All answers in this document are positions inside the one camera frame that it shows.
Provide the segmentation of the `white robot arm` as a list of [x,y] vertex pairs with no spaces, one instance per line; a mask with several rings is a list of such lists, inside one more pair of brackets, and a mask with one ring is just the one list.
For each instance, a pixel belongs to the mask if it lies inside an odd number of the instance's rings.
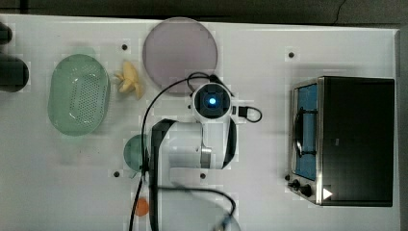
[[193,121],[163,118],[149,134],[149,222],[152,231],[226,231],[238,228],[236,205],[226,211],[201,196],[224,193],[203,189],[193,176],[190,186],[170,175],[173,169],[223,169],[234,159],[237,124],[232,94],[222,84],[207,83],[191,96]]

